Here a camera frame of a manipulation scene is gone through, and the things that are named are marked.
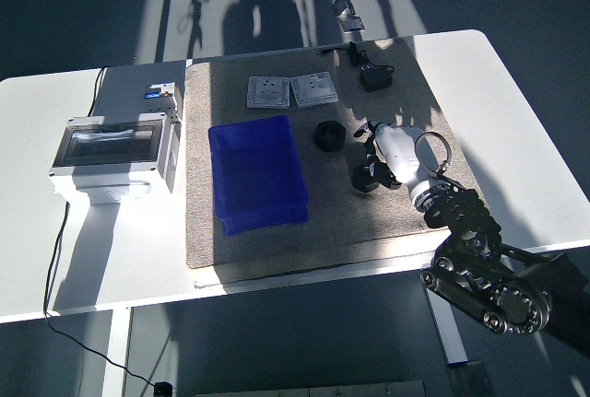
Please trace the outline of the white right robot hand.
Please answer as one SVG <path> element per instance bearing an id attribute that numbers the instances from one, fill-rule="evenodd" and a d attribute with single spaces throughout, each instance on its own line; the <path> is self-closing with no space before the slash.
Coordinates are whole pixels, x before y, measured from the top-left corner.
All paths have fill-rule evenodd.
<path id="1" fill-rule="evenodd" d="M 396 190 L 405 185 L 414 206 L 431 195 L 433 187 L 439 184 L 431 176 L 436 159 L 428 144 L 417 143 L 422 130 L 367 121 L 353 136 L 364 135 L 368 136 L 363 144 L 366 162 L 353 170 L 355 189 L 369 193 L 380 186 Z"/>

